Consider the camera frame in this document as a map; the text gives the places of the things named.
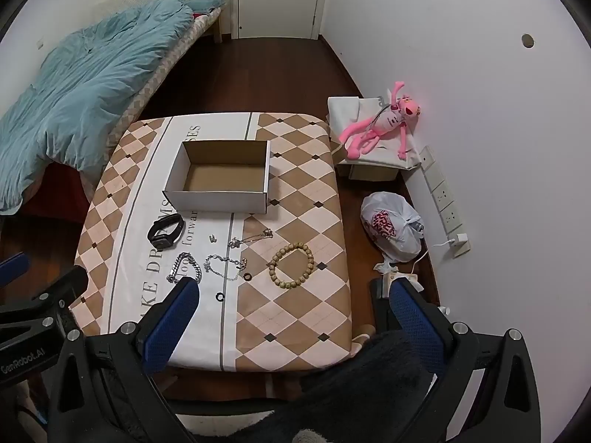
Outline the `black smart watch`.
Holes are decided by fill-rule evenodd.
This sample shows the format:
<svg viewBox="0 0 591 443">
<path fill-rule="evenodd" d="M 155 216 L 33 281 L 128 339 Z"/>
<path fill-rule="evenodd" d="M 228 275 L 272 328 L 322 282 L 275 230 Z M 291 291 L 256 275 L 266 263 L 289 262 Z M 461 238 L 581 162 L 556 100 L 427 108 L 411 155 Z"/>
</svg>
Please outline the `black smart watch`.
<svg viewBox="0 0 591 443">
<path fill-rule="evenodd" d="M 165 215 L 155 220 L 147 233 L 147 239 L 158 251 L 171 248 L 184 231 L 184 219 L 179 213 Z"/>
</svg>

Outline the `crumpled white tissue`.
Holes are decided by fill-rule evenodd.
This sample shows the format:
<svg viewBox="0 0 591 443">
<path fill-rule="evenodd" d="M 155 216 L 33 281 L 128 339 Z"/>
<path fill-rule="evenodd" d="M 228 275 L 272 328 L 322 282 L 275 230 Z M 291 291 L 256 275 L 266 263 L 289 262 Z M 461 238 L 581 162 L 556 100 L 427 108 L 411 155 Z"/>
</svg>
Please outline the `crumpled white tissue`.
<svg viewBox="0 0 591 443">
<path fill-rule="evenodd" d="M 380 273 L 382 275 L 386 275 L 386 274 L 389 274 L 391 272 L 394 272 L 394 273 L 398 272 L 398 266 L 393 261 L 385 260 L 382 263 L 377 263 L 374 266 L 374 270 L 377 273 Z"/>
</svg>

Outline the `white plastic bag red print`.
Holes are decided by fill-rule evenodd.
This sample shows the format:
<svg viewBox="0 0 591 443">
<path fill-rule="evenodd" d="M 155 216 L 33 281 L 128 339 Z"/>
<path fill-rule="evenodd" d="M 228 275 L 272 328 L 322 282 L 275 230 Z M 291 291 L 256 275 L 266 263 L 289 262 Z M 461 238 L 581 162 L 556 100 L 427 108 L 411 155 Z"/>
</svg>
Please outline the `white plastic bag red print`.
<svg viewBox="0 0 591 443">
<path fill-rule="evenodd" d="M 422 217 L 402 195 L 375 192 L 367 196 L 361 220 L 369 237 L 390 260 L 408 263 L 422 251 Z"/>
</svg>

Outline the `bed mattress patterned sheet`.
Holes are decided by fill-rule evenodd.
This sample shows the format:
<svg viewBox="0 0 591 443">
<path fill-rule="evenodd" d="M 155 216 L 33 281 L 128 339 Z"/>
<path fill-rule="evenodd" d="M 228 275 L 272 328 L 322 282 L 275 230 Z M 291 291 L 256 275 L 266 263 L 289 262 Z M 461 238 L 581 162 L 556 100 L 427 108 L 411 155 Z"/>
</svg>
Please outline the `bed mattress patterned sheet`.
<svg viewBox="0 0 591 443">
<path fill-rule="evenodd" d="M 154 95 L 164 79 L 169 75 L 171 69 L 183 58 L 190 47 L 197 42 L 197 39 L 204 36 L 209 30 L 218 27 L 218 19 L 221 16 L 222 8 L 215 8 L 211 13 L 197 16 L 191 23 L 183 37 L 174 44 L 160 60 L 143 87 L 131 99 L 122 116 L 117 121 L 114 129 L 107 138 L 104 158 L 108 159 L 123 133 L 138 119 L 149 99 Z"/>
</svg>

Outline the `checkered tablecloth with lettering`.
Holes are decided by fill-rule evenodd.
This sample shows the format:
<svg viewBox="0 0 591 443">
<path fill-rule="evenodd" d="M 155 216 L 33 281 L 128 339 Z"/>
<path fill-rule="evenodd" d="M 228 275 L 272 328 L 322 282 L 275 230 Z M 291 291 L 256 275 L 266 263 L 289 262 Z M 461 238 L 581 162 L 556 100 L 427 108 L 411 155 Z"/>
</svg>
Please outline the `checkered tablecloth with lettering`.
<svg viewBox="0 0 591 443">
<path fill-rule="evenodd" d="M 170 249 L 147 239 L 172 212 L 163 195 L 184 141 L 270 142 L 263 215 L 184 214 Z M 209 236 L 217 238 L 215 243 Z M 300 371 L 353 356 L 351 288 L 335 168 L 325 122 L 307 114 L 219 113 L 132 123 L 96 188 L 76 263 L 86 292 L 72 304 L 87 335 L 138 321 L 174 279 L 201 275 L 200 301 L 174 366 L 211 371 Z"/>
</svg>

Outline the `cardboard box under cloth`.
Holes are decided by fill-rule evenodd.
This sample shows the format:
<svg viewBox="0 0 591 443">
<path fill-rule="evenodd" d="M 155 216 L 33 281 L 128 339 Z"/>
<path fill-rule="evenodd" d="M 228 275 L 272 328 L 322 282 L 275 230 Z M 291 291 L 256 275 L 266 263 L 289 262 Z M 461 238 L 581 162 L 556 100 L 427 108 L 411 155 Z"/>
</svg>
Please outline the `cardboard box under cloth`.
<svg viewBox="0 0 591 443">
<path fill-rule="evenodd" d="M 388 182 L 396 179 L 397 168 L 372 165 L 352 165 L 349 169 L 349 179 L 368 182 Z"/>
</svg>

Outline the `teal blue duvet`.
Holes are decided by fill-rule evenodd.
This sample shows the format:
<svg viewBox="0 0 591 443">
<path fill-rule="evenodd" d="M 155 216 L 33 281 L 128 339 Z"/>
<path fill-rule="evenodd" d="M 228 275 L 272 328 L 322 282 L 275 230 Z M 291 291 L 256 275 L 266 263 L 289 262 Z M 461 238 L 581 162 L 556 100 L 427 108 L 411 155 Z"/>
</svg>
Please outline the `teal blue duvet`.
<svg viewBox="0 0 591 443">
<path fill-rule="evenodd" d="M 52 163 L 92 194 L 106 142 L 135 94 L 197 16 L 223 0 L 152 0 L 65 37 L 1 118 L 1 212 L 15 214 Z"/>
</svg>

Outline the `white cardboard box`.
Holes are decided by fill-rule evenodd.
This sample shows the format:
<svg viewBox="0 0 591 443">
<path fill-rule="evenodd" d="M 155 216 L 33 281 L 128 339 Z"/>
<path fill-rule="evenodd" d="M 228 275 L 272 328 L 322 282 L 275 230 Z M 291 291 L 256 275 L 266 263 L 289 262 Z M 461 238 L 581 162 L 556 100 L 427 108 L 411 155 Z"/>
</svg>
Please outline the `white cardboard box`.
<svg viewBox="0 0 591 443">
<path fill-rule="evenodd" d="M 264 214 L 270 142 L 195 140 L 180 144 L 163 188 L 179 212 Z"/>
</svg>

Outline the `pink panther plush toy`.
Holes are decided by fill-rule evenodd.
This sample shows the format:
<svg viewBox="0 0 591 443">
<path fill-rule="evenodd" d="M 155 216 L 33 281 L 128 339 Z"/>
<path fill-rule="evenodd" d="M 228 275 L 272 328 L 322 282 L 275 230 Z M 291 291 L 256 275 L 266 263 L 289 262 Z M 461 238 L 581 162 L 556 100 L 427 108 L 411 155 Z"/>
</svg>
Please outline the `pink panther plush toy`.
<svg viewBox="0 0 591 443">
<path fill-rule="evenodd" d="M 368 154 L 378 143 L 389 137 L 393 132 L 400 132 L 400 146 L 398 157 L 407 159 L 407 133 L 411 124 L 416 124 L 421 114 L 421 107 L 409 95 L 399 95 L 404 88 L 404 81 L 394 82 L 394 87 L 389 93 L 390 102 L 383 107 L 374 117 L 358 121 L 346 127 L 339 136 L 342 145 L 349 143 L 346 156 L 357 160 L 362 154 Z"/>
</svg>

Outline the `white wall power strip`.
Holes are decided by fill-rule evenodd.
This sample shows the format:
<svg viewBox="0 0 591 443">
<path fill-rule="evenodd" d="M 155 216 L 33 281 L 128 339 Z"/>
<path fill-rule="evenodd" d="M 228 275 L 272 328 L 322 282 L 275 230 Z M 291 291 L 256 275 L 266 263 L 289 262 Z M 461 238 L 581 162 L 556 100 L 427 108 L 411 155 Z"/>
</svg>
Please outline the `white wall power strip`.
<svg viewBox="0 0 591 443">
<path fill-rule="evenodd" d="M 453 191 L 443 174 L 441 166 L 436 161 L 433 150 L 429 145 L 426 145 L 419 153 L 419 156 L 422 174 L 435 203 L 443 229 L 446 232 L 447 240 L 457 233 L 467 233 Z M 464 246 L 449 248 L 452 257 L 454 259 L 459 258 L 471 250 L 470 238 L 469 242 Z"/>
</svg>

